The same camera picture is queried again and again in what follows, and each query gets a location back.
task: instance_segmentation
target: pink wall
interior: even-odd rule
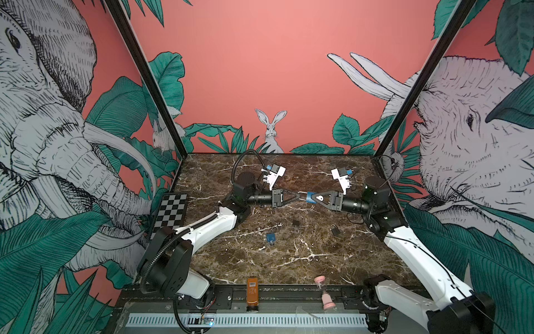
[[[326,55],[358,53],[404,82],[434,45],[437,2],[163,0],[164,27],[146,7],[146,16],[133,1],[130,7],[149,60],[165,51],[183,56],[182,127],[243,126],[261,143],[265,125],[254,109],[271,121],[287,110],[276,125],[287,153],[310,142],[338,145],[332,127],[342,113],[362,130],[378,121],[386,102],[356,87]],[[212,151],[192,140],[195,152]]]

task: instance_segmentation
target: rabbit illustration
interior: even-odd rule
[[[265,153],[283,153],[284,151],[280,146],[278,146],[278,143],[276,142],[277,133],[274,129],[276,123],[282,120],[287,114],[287,111],[282,110],[274,116],[274,119],[272,120],[272,123],[269,123],[269,117],[267,115],[259,110],[256,109],[256,114],[258,114],[258,118],[260,119],[260,122],[267,125],[267,131],[265,132],[265,146],[269,146],[267,151]]]

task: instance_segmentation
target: marble table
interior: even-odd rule
[[[323,192],[340,190],[330,170],[364,165],[368,157],[350,156],[262,156],[266,165],[287,168],[275,188],[291,191]],[[231,190],[230,173],[237,159],[234,154],[190,154],[184,161],[175,191],[189,192],[186,223],[192,223],[214,211],[218,200]],[[237,169],[260,173],[254,156],[246,156]],[[354,191],[359,197],[363,179],[376,175],[371,163],[356,175]],[[300,226],[295,229],[293,220]],[[361,223],[360,216],[351,221]],[[331,226],[341,234],[333,236]],[[270,246],[266,234],[273,232],[276,242]],[[211,277],[216,284],[245,284],[257,276],[261,284],[314,284],[319,275],[328,284],[362,284],[363,280],[386,274],[400,285],[421,285],[407,265],[364,225],[349,222],[346,214],[330,212],[318,204],[296,201],[288,206],[253,207],[245,222],[221,234],[193,256],[191,268]]]

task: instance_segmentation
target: mural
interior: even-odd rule
[[[0,2],[0,333],[102,330],[181,159],[174,145],[151,145],[144,124],[160,116],[138,72],[109,78],[108,91],[95,86],[106,45],[76,6],[122,43],[102,8]],[[179,109],[179,55],[151,66],[165,68],[160,82],[174,80],[167,103]]]
[[[434,38],[456,2],[437,5]],[[457,55],[442,59],[381,161],[425,245],[494,298],[504,332],[532,333],[525,319],[534,303],[534,81],[525,68],[534,46],[534,3],[477,1],[464,26],[486,4],[485,22],[490,11],[498,19],[485,45],[502,59],[458,56],[467,47],[454,44],[469,36],[461,30],[449,51]],[[388,101],[382,117],[396,114],[418,74],[401,84],[372,61],[351,56],[374,81],[329,55],[358,87]]]

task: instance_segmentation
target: metal frame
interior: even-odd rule
[[[460,30],[462,24],[464,23],[467,15],[471,11],[471,8],[475,5],[476,0],[461,0],[457,5],[456,10],[451,16],[451,19],[445,26],[443,33],[439,37],[432,53],[428,57],[421,73],[417,77],[417,80],[412,86],[410,93],[404,100],[402,107],[399,109],[397,116],[393,120],[393,123],[389,127],[386,136],[380,143],[380,146],[375,152],[375,157],[381,156],[386,151],[389,143],[395,137],[395,134],[402,125],[404,119],[408,116],[408,112],[413,108],[415,101],[419,97],[419,94],[423,91],[423,88],[427,84],[428,80],[434,73],[439,61],[442,59],[443,55],[451,45],[456,33]]]
[[[167,104],[165,103],[165,100],[163,99],[163,96],[161,94],[161,90],[158,84],[156,83],[152,71],[150,70],[150,66],[145,58],[143,50],[137,42],[137,38],[135,36],[134,31],[132,30],[129,19],[122,10],[120,0],[105,1],[111,16],[113,17],[113,20],[115,21],[115,24],[117,25],[117,28],[119,29],[122,38],[124,39],[124,42],[128,47],[128,50],[130,51],[133,61],[136,64],[139,73],[141,74],[141,78],[145,82],[148,92],[152,96],[154,104],[156,105],[158,112],[160,113],[161,117],[163,118],[163,121],[165,122],[165,125],[167,126],[167,130],[170,132],[170,135],[176,144],[178,153],[180,153],[180,156],[182,157],[180,161],[181,164],[183,160],[187,157],[187,151],[185,150],[184,143],[182,143],[182,140],[178,135],[178,131],[176,131],[176,127],[174,126],[174,120],[169,114]]]

